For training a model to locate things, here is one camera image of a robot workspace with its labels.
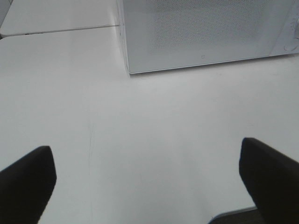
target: white wall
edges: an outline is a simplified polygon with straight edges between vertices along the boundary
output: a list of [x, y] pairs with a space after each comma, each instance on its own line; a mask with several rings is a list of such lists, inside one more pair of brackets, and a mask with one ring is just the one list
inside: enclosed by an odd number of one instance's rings
[[8, 9], [10, 7], [10, 4], [11, 4], [10, 0], [0, 0], [0, 26], [4, 21], [6, 13], [8, 12]]

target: white appliance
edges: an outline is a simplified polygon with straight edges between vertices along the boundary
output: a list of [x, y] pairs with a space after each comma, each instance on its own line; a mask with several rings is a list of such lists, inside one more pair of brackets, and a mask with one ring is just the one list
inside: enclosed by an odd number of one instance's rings
[[129, 73], [299, 53], [299, 0], [118, 0]]

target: white tabletop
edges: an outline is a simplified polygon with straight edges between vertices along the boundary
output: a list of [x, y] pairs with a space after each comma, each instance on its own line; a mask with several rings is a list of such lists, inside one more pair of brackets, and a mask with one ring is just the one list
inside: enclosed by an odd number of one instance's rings
[[116, 0], [14, 0], [3, 37], [117, 25]]
[[130, 77], [116, 29], [0, 41], [0, 170], [51, 146], [41, 224], [207, 224], [254, 205], [243, 137], [299, 160], [298, 55]]

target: table surface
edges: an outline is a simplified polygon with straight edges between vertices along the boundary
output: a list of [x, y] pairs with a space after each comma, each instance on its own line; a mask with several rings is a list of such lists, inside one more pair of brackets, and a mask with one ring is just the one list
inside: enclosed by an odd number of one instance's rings
[[0, 40], [0, 170], [50, 145], [40, 223], [207, 224], [253, 206], [242, 138], [299, 160], [299, 56], [126, 73], [118, 27]]
[[14, 0], [0, 34], [6, 37], [117, 24], [115, 0]]

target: perforated panel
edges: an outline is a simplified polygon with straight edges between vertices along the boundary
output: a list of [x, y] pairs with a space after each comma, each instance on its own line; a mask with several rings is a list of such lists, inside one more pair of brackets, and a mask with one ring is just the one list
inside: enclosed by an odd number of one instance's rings
[[131, 73], [268, 56], [294, 0], [123, 0]]

